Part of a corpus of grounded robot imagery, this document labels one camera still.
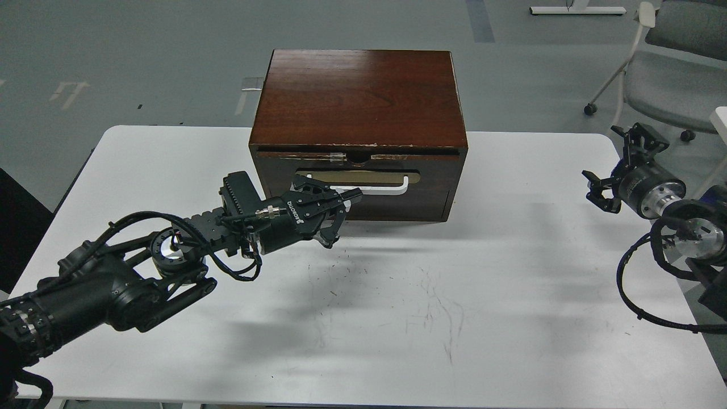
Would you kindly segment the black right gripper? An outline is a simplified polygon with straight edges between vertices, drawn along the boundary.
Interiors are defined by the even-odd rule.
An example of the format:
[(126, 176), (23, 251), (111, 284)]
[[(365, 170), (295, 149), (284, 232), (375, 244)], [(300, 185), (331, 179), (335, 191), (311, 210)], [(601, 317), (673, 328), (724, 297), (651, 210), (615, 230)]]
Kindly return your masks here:
[[(670, 143), (647, 124), (635, 123), (628, 130), (612, 125), (611, 130), (623, 139), (621, 160), (616, 164), (615, 176), (610, 178), (601, 179), (592, 171), (582, 171), (588, 180), (586, 199), (604, 212), (619, 213), (622, 200), (639, 217), (661, 217), (667, 205), (686, 196), (686, 184), (653, 160)], [(613, 189), (612, 198), (603, 196), (605, 190)]]

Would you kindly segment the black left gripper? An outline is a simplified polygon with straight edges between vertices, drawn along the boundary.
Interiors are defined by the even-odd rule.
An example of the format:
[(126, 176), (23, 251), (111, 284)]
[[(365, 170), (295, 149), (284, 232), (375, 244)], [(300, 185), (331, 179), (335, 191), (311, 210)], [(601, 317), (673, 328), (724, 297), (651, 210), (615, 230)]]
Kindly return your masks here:
[(339, 240), (339, 230), (354, 203), (361, 201), (359, 188), (337, 190), (324, 181), (296, 174), (291, 191), (265, 200), (265, 204), (284, 210), (258, 235), (262, 254), (269, 254), (299, 241), (315, 239), (331, 249)]

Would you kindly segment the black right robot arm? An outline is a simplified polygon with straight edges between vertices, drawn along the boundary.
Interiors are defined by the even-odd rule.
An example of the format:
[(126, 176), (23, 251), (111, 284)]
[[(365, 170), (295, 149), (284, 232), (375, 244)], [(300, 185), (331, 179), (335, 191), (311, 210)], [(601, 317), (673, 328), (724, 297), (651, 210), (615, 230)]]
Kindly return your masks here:
[(699, 282), (704, 292), (699, 303), (722, 319), (726, 316), (725, 188), (712, 186), (700, 199), (688, 199), (686, 184), (656, 161), (669, 143), (653, 127), (636, 123), (625, 130), (611, 129), (624, 142), (621, 160), (609, 178), (583, 171), (588, 180), (587, 199), (609, 213), (626, 204), (639, 217), (651, 220), (649, 233), (636, 241), (621, 257), (616, 269), (616, 287), (621, 299), (639, 319), (665, 328), (694, 333), (725, 334), (724, 324), (681, 324), (658, 318), (639, 308), (625, 293), (625, 267), (633, 253), (649, 244), (654, 261), (679, 279)]

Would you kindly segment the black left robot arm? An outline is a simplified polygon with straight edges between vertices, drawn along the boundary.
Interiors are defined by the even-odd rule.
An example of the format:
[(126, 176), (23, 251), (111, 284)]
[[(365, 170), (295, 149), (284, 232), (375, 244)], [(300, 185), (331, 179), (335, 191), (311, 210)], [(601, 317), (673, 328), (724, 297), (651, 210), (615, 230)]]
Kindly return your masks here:
[(147, 332), (209, 295), (218, 283), (207, 258), (252, 282), (263, 254), (311, 239), (332, 248), (363, 193), (297, 174), (291, 189), (261, 199), (240, 171), (223, 179), (216, 209), (189, 218), (140, 211), (111, 222), (60, 260), (57, 276), (2, 301), (2, 407), (13, 407), (20, 383), (40, 390), (31, 408), (45, 407), (52, 383), (28, 368), (89, 331), (108, 324)]

